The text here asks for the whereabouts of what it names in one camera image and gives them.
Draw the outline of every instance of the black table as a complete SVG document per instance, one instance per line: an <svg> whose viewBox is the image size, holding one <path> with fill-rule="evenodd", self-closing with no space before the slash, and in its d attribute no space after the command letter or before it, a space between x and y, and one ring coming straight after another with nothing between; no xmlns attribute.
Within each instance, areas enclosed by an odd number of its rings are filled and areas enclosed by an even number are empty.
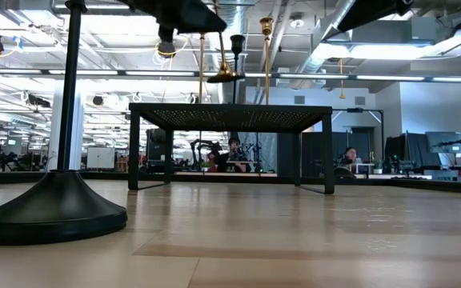
<svg viewBox="0 0 461 288"><path fill-rule="evenodd" d="M333 194L335 191L334 161L332 159L332 108L327 106L255 106L236 104L164 104L131 103L129 182L130 190L142 190L169 184L172 180L171 155L174 131L226 131L288 133L293 135L293 182L296 186ZM140 147L140 118L166 131L164 183L138 187L138 158ZM301 186L301 134L318 122L323 123L324 191Z"/></svg>

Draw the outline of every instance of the ceiling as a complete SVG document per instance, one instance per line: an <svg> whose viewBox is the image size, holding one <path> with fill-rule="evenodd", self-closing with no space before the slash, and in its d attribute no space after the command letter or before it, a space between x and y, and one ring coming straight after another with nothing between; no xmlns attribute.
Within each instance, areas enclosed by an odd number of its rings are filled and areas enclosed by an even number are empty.
<svg viewBox="0 0 461 288"><path fill-rule="evenodd" d="M53 1L55 12L43 9L0 10L0 35L5 51L0 57L0 68L32 68L32 69L64 69L66 59L66 44L69 28L69 15L62 9L63 0ZM245 71L261 70L264 37L259 20L271 16L275 0L242 0L222 1L222 4L239 3L244 11L241 34L246 37L245 50L241 64ZM279 50L272 63L272 69L287 68L295 70L311 56L311 37L319 19L331 15L337 5L336 0L294 1L291 14L299 12L304 25L291 27L289 17L284 17L287 0L281 1L279 17L275 22L271 43L280 38ZM130 14L126 9L106 10L100 5L115 4L113 0L90 0L86 4L92 7L90 12L82 16L81 49L78 68L81 70L198 70L200 61L199 35L179 35L174 38L178 53L174 58L164 59L158 56L158 24L155 19L146 15ZM408 14L418 14L425 17L441 17L461 11L461 0L416 0L412 11ZM386 20L399 20L394 15ZM280 27L286 23L283 33ZM206 41L204 49L205 70L216 70L219 66L218 51L214 48L214 36ZM231 36L224 33L224 38ZM22 49L16 49L14 38L22 40ZM461 58L446 58L434 61L389 61L344 58L342 62L326 60L321 69L327 73L344 74L417 74L435 73L461 75ZM117 124L127 125L123 115L98 114L108 111L126 109L128 102L189 102L198 94L199 86L196 79L177 81L168 78L157 80L132 79L83 79L78 82L80 89L86 95L86 124L98 124L98 129L110 130ZM370 88L375 92L376 82L345 82L345 87ZM327 89L340 87L340 81L327 81L323 86ZM222 90L219 85L205 83L202 95L205 102L222 102ZM36 107L23 101L23 91L37 95L47 101L54 98L55 80L51 78L8 78L0 76L0 110L34 110ZM95 96L101 96L111 104L96 106ZM16 114L49 126L50 113L46 114Z"/></svg>

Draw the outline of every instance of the table top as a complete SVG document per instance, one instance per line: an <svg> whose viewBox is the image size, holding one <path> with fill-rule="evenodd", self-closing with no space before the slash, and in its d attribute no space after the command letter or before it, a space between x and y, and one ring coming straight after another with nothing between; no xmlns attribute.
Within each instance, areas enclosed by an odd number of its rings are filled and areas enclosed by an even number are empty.
<svg viewBox="0 0 461 288"><path fill-rule="evenodd" d="M131 103L164 130L301 133L332 114L329 106Z"/></svg>

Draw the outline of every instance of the computer monitor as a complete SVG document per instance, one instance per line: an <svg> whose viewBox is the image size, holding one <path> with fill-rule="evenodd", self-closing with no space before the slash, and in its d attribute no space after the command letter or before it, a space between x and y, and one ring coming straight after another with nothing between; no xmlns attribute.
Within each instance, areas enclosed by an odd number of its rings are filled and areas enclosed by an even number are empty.
<svg viewBox="0 0 461 288"><path fill-rule="evenodd" d="M428 153L461 153L460 132L426 132Z"/></svg>

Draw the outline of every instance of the wooden floor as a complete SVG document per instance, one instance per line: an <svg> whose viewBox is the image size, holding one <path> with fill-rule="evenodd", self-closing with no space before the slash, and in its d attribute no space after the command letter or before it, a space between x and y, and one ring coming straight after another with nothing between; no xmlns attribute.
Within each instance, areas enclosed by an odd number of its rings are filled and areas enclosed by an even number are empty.
<svg viewBox="0 0 461 288"><path fill-rule="evenodd" d="M0 247L0 288L461 288L461 194L175 183L127 194L125 230ZM0 205L31 185L0 186Z"/></svg>

